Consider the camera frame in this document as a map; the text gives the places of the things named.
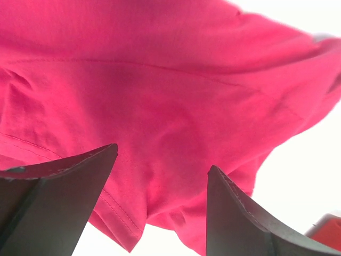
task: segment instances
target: white surface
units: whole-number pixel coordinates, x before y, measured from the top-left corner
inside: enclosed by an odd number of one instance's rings
[[[312,34],[341,37],[341,8],[332,0],[234,0]],[[278,147],[258,173],[254,200],[288,226],[306,232],[325,213],[341,211],[341,103],[312,129]],[[87,225],[73,256],[197,255],[168,230],[146,226],[131,254]]]

